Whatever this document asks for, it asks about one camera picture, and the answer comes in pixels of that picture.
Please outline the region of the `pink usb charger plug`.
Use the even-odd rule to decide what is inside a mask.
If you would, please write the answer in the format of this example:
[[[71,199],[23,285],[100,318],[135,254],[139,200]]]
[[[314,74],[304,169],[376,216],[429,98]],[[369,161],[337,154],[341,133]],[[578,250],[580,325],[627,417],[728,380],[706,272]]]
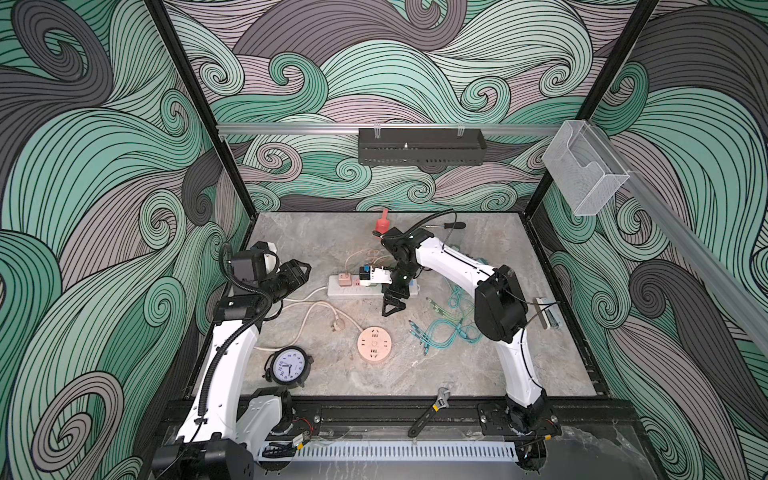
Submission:
[[[351,287],[353,285],[353,277],[351,273],[344,272],[338,274],[338,285],[342,288]]]

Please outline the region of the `round pink socket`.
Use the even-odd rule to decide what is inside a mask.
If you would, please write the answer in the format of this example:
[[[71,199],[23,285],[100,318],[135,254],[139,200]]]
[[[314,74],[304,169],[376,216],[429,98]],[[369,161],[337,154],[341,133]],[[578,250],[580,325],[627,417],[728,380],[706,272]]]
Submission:
[[[392,352],[392,338],[387,330],[373,326],[363,329],[357,339],[360,357],[370,364],[381,364]]]

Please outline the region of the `small white silver box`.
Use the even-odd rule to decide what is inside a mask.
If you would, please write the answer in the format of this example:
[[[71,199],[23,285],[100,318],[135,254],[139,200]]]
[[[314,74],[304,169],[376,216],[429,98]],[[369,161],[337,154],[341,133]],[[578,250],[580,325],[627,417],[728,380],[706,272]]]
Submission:
[[[546,297],[536,297],[534,303],[542,328],[558,330],[562,323],[558,302]]]

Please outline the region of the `aluminium rail back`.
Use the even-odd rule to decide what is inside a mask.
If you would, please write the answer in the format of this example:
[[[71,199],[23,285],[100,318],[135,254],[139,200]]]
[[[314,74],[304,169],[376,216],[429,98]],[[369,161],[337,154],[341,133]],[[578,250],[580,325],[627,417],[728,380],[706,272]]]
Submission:
[[[221,135],[352,135],[360,129],[449,129],[457,133],[479,129],[490,136],[551,136],[560,129],[555,125],[532,124],[384,124],[384,123],[218,123]]]

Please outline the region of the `adjustable wrench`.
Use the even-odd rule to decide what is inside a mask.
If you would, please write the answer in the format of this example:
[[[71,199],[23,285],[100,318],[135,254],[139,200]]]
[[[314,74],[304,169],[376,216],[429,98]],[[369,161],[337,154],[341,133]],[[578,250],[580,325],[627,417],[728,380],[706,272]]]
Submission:
[[[440,387],[437,392],[437,396],[434,402],[428,407],[420,417],[411,425],[408,430],[408,437],[411,439],[417,438],[423,431],[426,425],[435,417],[435,415],[442,409],[447,408],[449,405],[449,398],[451,392],[446,386]]]

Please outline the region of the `aluminium rail right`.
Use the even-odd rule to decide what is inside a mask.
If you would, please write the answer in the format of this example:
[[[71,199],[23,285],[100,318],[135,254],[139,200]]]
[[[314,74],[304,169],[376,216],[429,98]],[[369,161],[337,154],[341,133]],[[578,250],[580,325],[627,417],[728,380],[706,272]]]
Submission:
[[[767,312],[746,287],[695,234],[694,202],[685,182],[661,150],[633,133],[610,139],[601,128],[596,135],[603,149],[629,175],[624,188],[631,192],[656,226],[667,236],[687,268],[696,274],[719,305],[759,347],[767,350]]]

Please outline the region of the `black wall tray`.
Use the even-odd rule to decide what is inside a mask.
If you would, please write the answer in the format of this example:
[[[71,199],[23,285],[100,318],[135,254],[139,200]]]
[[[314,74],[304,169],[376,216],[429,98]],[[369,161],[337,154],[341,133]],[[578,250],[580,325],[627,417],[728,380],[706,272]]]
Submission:
[[[436,170],[480,165],[488,146],[480,129],[375,127],[358,130],[357,150],[363,165],[411,165]]]

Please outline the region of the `clear plastic wall holder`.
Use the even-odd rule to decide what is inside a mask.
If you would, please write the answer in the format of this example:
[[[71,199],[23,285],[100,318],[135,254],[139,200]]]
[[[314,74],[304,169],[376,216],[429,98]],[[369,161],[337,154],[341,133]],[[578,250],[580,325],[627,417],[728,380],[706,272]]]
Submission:
[[[585,120],[565,121],[542,156],[575,216],[596,216],[630,175],[608,136]]]

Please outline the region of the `aluminium rail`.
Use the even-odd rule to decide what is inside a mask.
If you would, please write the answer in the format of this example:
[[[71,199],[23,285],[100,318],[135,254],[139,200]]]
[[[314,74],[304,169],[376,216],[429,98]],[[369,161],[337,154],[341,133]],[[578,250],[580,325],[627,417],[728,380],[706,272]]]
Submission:
[[[656,226],[667,236],[687,268],[696,274],[719,305],[759,347],[767,350],[767,312],[746,287],[695,234],[694,202],[685,182],[661,150],[633,133],[610,139],[601,128],[596,135],[603,149],[629,175],[624,188],[631,192]]]
[[[490,136],[551,136],[560,129],[555,125],[532,124],[384,124],[384,123],[218,123],[221,135],[352,135],[360,129],[449,129],[457,133],[479,129]]]

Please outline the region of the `black alarm clock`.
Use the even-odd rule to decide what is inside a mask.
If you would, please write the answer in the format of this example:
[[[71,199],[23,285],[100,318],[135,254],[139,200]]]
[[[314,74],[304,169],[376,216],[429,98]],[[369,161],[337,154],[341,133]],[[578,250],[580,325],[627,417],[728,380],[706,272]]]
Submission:
[[[300,347],[285,347],[265,363],[264,379],[287,388],[304,387],[314,358]]]

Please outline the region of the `white multicolour power strip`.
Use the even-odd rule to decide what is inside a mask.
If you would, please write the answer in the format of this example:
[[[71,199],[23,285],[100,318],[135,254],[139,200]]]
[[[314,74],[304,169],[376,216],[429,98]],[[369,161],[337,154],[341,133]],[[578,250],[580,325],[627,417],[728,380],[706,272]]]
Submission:
[[[330,298],[381,299],[383,297],[383,292],[382,292],[382,286],[379,283],[371,283],[370,285],[361,285],[357,275],[353,276],[351,286],[341,286],[339,284],[338,275],[330,275],[328,277],[327,295]]]

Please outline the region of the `red plastic scoop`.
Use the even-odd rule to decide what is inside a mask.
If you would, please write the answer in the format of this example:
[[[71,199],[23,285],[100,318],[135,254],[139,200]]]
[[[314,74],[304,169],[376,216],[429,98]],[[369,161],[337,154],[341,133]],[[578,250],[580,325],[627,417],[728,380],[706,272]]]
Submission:
[[[389,211],[387,209],[383,209],[381,216],[376,220],[375,231],[381,235],[386,234],[390,230],[388,213]]]

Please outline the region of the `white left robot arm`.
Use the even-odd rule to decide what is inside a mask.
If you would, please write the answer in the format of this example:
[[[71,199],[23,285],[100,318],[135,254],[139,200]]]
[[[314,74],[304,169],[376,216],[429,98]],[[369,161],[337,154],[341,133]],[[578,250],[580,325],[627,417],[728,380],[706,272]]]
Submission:
[[[259,241],[235,253],[219,252],[219,267],[232,286],[216,306],[211,346],[194,402],[175,439],[158,448],[152,461],[157,479],[252,479],[262,451],[288,458],[309,440],[313,427],[274,446],[276,428],[293,422],[290,389],[303,386],[313,362],[297,346],[272,347],[266,378],[273,388],[240,406],[243,381],[262,326],[276,319],[285,300],[309,279],[305,262],[280,260],[274,244]]]

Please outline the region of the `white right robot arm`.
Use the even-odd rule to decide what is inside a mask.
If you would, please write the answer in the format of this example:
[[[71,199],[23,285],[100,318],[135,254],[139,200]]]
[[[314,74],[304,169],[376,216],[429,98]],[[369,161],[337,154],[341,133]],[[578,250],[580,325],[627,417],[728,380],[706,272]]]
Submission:
[[[389,281],[381,287],[382,315],[406,308],[410,283],[428,269],[462,288],[474,304],[477,330],[493,342],[505,380],[511,428],[535,439],[561,433],[546,389],[535,374],[527,344],[528,307],[516,273],[507,265],[492,267],[449,247],[424,225],[454,210],[429,215],[405,231],[391,227],[373,234],[395,260]]]

